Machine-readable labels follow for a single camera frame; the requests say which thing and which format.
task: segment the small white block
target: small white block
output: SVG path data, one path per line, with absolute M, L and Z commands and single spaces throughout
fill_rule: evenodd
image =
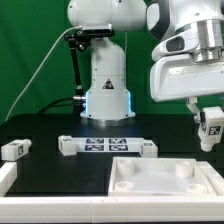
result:
M 77 154 L 76 144 L 71 136 L 58 137 L 58 148 L 63 156 L 72 156 Z
M 144 158 L 158 158 L 158 147 L 151 140 L 144 140 L 141 144 L 140 154 Z
M 15 161 L 28 154 L 30 146 L 31 141 L 28 139 L 12 141 L 1 147 L 2 160 Z
M 203 110 L 206 114 L 206 120 L 212 120 L 212 122 L 218 122 L 224 125 L 224 113 L 220 107 L 208 107 Z
M 0 169 L 0 197 L 4 197 L 17 178 L 16 163 L 5 163 Z

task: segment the white plastic tray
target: white plastic tray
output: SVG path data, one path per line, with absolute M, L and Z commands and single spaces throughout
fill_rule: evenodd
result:
M 194 159 L 116 157 L 109 196 L 214 196 L 215 190 Z

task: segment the white block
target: white block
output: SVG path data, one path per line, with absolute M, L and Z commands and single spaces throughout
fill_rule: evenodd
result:
M 15 161 L 29 152 L 31 141 L 15 140 L 1 147 L 2 160 Z
M 223 201 L 204 197 L 151 197 L 151 201 L 130 202 L 128 222 L 223 221 Z
M 2 198 L 0 223 L 91 223 L 92 202 L 81 198 Z
M 5 163 L 0 169 L 0 197 L 4 197 L 16 178 L 16 163 Z
M 58 137 L 58 148 L 63 156 L 72 156 L 77 154 L 76 144 L 71 136 Z
M 201 139 L 201 149 L 205 152 L 212 150 L 214 144 L 222 138 L 224 113 L 220 107 L 204 108 L 205 122 L 200 124 L 198 135 Z
M 144 158 L 158 158 L 158 147 L 151 140 L 143 140 L 140 154 Z

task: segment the green wall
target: green wall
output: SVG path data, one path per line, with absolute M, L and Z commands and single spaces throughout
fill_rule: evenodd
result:
M 0 122 L 28 83 L 58 36 L 71 27 L 67 20 L 69 0 L 1 0 L 0 7 Z M 125 34 L 112 38 L 125 45 Z M 139 114 L 189 113 L 184 101 L 155 103 L 150 97 L 149 70 L 157 42 L 144 28 L 128 33 L 127 88 L 132 92 L 133 110 Z M 79 54 L 82 82 L 90 86 L 90 51 Z M 12 115 L 37 113 L 48 103 L 75 94 L 70 52 L 62 40 Z M 201 98 L 199 106 L 220 104 L 219 96 Z M 51 109 L 50 113 L 71 113 Z

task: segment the white plastic part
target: white plastic part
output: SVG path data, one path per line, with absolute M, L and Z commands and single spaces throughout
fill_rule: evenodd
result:
M 143 0 L 71 0 L 68 18 L 73 26 L 112 24 L 116 31 L 137 30 L 146 21 Z
M 155 101 L 220 94 L 224 90 L 224 61 L 194 64 L 189 54 L 160 59 L 151 69 L 150 90 Z
M 75 155 L 78 152 L 135 152 L 146 158 L 157 158 L 158 156 L 158 148 L 154 142 L 143 138 L 72 138 L 71 136 L 59 136 L 58 148 L 64 156 Z
M 127 164 L 130 164 L 130 160 L 133 162 L 134 172 L 132 172 L 133 166 L 130 166 L 130 174 L 132 173 L 132 175 L 120 175 L 120 161 L 123 165 L 125 160 L 127 160 Z M 122 190 L 117 187 L 117 183 L 124 186 Z M 130 190 L 128 183 L 133 183 L 134 188 Z M 207 191 L 201 192 L 201 196 L 216 195 L 203 171 L 193 159 L 114 157 L 109 196 L 192 196 L 188 190 L 192 184 L 206 186 Z
M 147 26 L 149 30 L 151 30 L 157 24 L 159 18 L 159 5 L 156 3 L 151 4 L 147 9 Z
M 223 20 L 222 0 L 169 0 L 175 16 L 175 30 L 204 20 Z
M 129 177 L 134 174 L 135 165 L 132 159 L 120 159 L 117 161 L 117 174 L 122 177 Z
M 16 161 L 29 152 L 31 141 L 28 139 L 14 140 L 1 147 L 2 160 Z
M 197 107 L 196 103 L 198 102 L 197 97 L 191 96 L 185 99 L 186 106 L 191 111 L 191 113 L 196 115 L 197 121 L 201 121 L 201 111 Z
M 6 162 L 0 169 L 0 197 L 5 196 L 5 194 L 12 186 L 16 178 L 17 178 L 16 163 Z
M 140 154 L 144 158 L 157 158 L 158 157 L 158 147 L 151 140 L 143 140 L 141 144 Z
M 176 163 L 175 175 L 180 178 L 190 178 L 193 176 L 194 165 L 192 161 L 180 160 Z
M 207 193 L 207 187 L 202 184 L 190 184 L 187 187 L 187 192 L 196 194 L 205 194 Z
M 224 220 L 224 198 L 2 198 L 1 223 L 211 222 Z
M 124 51 L 108 38 L 92 41 L 92 85 L 83 118 L 113 121 L 135 116 L 126 84 Z
M 115 184 L 115 190 L 117 191 L 131 191 L 135 188 L 135 185 L 129 181 L 120 181 Z
M 74 144 L 71 136 L 58 137 L 58 148 L 63 156 L 76 155 L 76 144 Z
M 184 49 L 179 51 L 168 51 L 167 43 L 176 38 L 183 38 Z M 152 52 L 152 59 L 158 61 L 164 56 L 183 54 L 185 52 L 191 52 L 195 50 L 199 45 L 198 29 L 196 24 L 192 24 L 191 29 L 180 33 L 174 37 L 171 37 L 163 42 L 161 42 Z
M 205 152 L 212 150 L 214 144 L 219 143 L 224 126 L 224 112 L 220 107 L 204 108 L 206 122 L 202 122 L 198 135 L 201 139 L 201 149 Z

